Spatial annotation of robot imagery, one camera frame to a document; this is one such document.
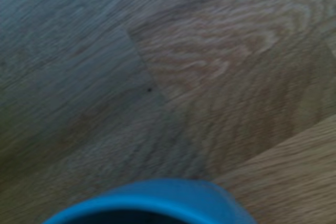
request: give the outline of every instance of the laminate plank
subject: laminate plank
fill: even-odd
[[[336,221],[336,116],[215,180],[258,223]]]
[[[318,32],[254,54],[170,101],[218,176],[336,113],[336,61]]]
[[[2,223],[41,223],[135,180],[210,178],[124,29],[98,27],[74,46],[84,50],[2,90]]]
[[[246,59],[336,15],[335,0],[184,0],[130,27],[164,94],[211,85]]]
[[[336,113],[335,7],[185,0],[129,30],[213,176]]]

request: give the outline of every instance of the wooden floor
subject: wooden floor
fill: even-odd
[[[336,0],[0,0],[0,223],[156,177],[336,223]]]

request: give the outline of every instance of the blue plastic container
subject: blue plastic container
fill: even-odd
[[[152,224],[256,224],[221,187],[186,179],[125,185],[65,209],[44,224],[145,224],[149,215],[156,215]]]

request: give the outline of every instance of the wood grain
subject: wood grain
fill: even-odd
[[[185,0],[130,28],[213,176],[336,113],[334,0]]]
[[[336,61],[314,34],[290,37],[170,102],[213,176],[336,113]]]
[[[258,223],[336,222],[336,116],[216,179]]]
[[[209,178],[122,28],[98,27],[0,104],[2,223],[41,223],[139,179]]]
[[[247,58],[336,15],[335,0],[185,0],[131,27],[163,92],[220,80]]]

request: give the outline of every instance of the blue bowl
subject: blue bowl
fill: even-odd
[[[186,179],[153,179],[116,188],[61,211],[44,224],[256,224],[221,187]]]

